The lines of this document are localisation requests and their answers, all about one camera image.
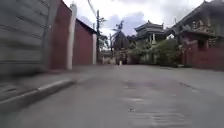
pole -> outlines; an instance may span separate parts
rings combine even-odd
[[[111,52],[111,57],[113,57],[113,44],[112,44],[112,36],[110,34],[110,52]]]
[[[97,29],[97,41],[96,41],[96,56],[97,56],[97,62],[100,62],[100,41],[99,41],[99,36],[100,36],[100,15],[99,15],[99,10],[97,10],[97,16],[96,16],[96,29]]]

power line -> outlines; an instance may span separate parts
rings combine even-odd
[[[97,18],[96,11],[95,11],[95,9],[93,8],[93,5],[92,5],[91,1],[90,1],[90,0],[87,0],[87,1],[88,1],[88,3],[89,3],[89,6],[90,6],[91,11],[93,12],[93,14],[95,15],[95,17]]]

gray wall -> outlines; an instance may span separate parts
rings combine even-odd
[[[57,10],[51,2],[0,0],[0,76],[29,73],[46,66],[46,43]]]

cloudy sky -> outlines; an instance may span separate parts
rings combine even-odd
[[[95,23],[95,16],[87,0],[63,0],[68,6],[74,2],[78,7],[78,18],[89,26]],[[183,16],[200,5],[204,0],[91,0],[92,5],[100,10],[105,22],[101,31],[105,35],[113,33],[121,20],[126,35],[135,34],[134,28],[146,23],[163,24],[170,27]]]

road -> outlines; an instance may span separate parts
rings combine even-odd
[[[198,75],[200,78],[209,76],[203,71],[149,66],[95,68],[86,72],[94,75],[77,85],[5,116],[2,128],[224,126],[223,87],[217,84],[220,89],[210,89],[213,85],[203,86],[196,82],[195,72],[202,73]]]

